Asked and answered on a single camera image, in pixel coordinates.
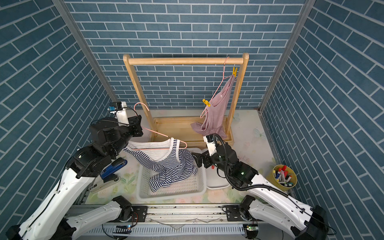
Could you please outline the pink tank top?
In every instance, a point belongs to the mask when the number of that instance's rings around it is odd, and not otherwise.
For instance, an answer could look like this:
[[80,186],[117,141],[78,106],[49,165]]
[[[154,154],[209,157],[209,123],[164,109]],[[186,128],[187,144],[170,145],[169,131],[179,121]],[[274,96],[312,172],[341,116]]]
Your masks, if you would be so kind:
[[196,133],[202,136],[218,134],[223,139],[227,137],[225,129],[223,128],[223,121],[235,80],[235,76],[230,76],[222,90],[210,101],[211,106],[206,107],[204,111],[204,122],[191,124],[192,129]]

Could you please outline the blue white striped tank top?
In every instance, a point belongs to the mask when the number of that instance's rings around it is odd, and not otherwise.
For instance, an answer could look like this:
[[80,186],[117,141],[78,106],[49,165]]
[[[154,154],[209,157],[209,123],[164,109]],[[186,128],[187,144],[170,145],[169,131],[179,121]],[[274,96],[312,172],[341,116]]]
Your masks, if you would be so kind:
[[164,142],[129,142],[123,151],[132,155],[144,168],[157,173],[149,180],[151,191],[156,192],[198,172],[193,155],[181,149],[180,143],[174,138]]

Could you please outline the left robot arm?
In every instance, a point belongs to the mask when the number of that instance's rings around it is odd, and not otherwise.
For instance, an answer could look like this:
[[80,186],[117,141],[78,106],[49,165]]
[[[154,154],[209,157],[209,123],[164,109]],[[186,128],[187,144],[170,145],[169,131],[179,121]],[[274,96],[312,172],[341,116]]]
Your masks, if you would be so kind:
[[62,176],[35,212],[22,224],[11,226],[9,240],[75,240],[109,221],[126,222],[132,216],[132,204],[122,196],[106,205],[67,218],[66,214],[80,194],[102,170],[117,159],[133,137],[141,137],[140,115],[103,118],[90,125],[92,143],[79,149],[67,162]]

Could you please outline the pink hanger with pink top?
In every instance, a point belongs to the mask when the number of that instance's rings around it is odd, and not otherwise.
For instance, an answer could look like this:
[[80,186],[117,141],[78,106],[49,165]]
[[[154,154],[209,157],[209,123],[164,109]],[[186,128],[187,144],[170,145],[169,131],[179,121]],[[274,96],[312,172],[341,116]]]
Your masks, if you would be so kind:
[[227,61],[230,59],[230,57],[226,57],[225,61],[224,61],[224,64],[223,64],[223,78],[222,78],[222,81],[220,82],[219,86],[217,87],[216,91],[214,92],[213,96],[211,97],[211,99],[209,100],[209,102],[211,103],[211,101],[213,100],[213,98],[215,97],[215,95],[217,94],[218,90],[220,89],[221,85],[223,84],[224,80],[225,79],[228,79],[230,77],[225,77],[225,72],[226,72],[226,63]]

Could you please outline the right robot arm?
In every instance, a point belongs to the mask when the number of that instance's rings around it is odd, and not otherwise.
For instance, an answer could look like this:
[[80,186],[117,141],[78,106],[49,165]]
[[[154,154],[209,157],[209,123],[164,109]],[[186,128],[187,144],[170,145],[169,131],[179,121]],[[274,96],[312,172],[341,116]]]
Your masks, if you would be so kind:
[[204,137],[207,150],[193,153],[198,167],[215,166],[230,186],[246,193],[239,204],[245,221],[261,220],[295,240],[325,240],[331,227],[320,206],[311,207],[274,186],[256,169],[239,160],[237,153],[218,134]]

